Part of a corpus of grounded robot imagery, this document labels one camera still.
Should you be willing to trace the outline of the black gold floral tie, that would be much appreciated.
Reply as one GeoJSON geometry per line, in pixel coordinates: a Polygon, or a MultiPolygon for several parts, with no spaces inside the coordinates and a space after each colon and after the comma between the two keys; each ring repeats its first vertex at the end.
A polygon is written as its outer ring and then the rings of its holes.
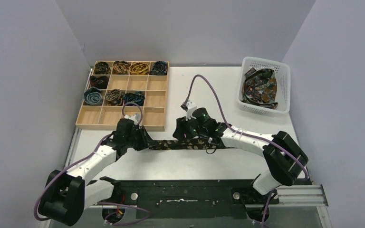
{"type": "Polygon", "coordinates": [[[230,149],[222,143],[209,143],[206,140],[184,139],[184,140],[154,140],[150,143],[150,150],[211,150],[211,149],[230,149]]]}

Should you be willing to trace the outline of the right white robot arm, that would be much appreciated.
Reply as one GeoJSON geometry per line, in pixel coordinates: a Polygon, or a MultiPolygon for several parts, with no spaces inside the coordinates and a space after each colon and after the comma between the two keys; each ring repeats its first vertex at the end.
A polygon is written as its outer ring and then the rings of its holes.
{"type": "Polygon", "coordinates": [[[177,140],[197,138],[227,148],[241,149],[265,159],[268,171],[260,174],[252,188],[266,195],[279,186],[292,186],[306,171],[309,161],[294,139],[284,131],[259,134],[231,124],[217,122],[205,108],[192,112],[192,117],[177,118],[173,137],[177,140]]]}

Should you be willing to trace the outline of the wooden compartment tray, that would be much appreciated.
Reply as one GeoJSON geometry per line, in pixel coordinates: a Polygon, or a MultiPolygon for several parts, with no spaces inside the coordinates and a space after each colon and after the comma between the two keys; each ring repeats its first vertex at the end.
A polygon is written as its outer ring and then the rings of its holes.
{"type": "MultiPolygon", "coordinates": [[[[109,82],[107,89],[102,90],[103,103],[98,106],[86,105],[84,99],[79,109],[79,114],[76,120],[76,127],[80,129],[88,130],[114,130],[120,119],[126,114],[133,115],[135,113],[142,113],[141,124],[149,131],[164,131],[165,130],[165,117],[166,106],[168,98],[168,82],[170,66],[168,63],[168,73],[165,76],[155,75],[131,75],[128,70],[126,75],[114,75],[113,74],[113,62],[116,60],[105,61],[110,65],[111,73],[109,76],[109,82]],[[144,105],[138,106],[133,103],[134,106],[126,106],[125,101],[122,106],[110,106],[105,101],[105,95],[107,91],[113,89],[120,89],[124,93],[142,91],[145,95],[144,105]]],[[[149,72],[156,61],[144,61],[150,63],[149,72]]],[[[93,73],[94,66],[91,68],[90,76],[95,75],[93,73]]],[[[89,84],[89,77],[85,91],[91,86],[89,84]]]]}

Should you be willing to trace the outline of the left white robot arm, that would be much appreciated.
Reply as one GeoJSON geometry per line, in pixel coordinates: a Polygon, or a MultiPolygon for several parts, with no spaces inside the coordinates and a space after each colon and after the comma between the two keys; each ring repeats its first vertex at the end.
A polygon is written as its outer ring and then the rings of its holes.
{"type": "Polygon", "coordinates": [[[113,179],[94,177],[115,163],[129,148],[136,151],[155,145],[144,126],[131,119],[121,119],[116,130],[105,135],[96,148],[85,158],[50,173],[33,213],[39,221],[56,220],[72,226],[78,222],[85,209],[106,200],[116,204],[122,192],[113,179]]]}

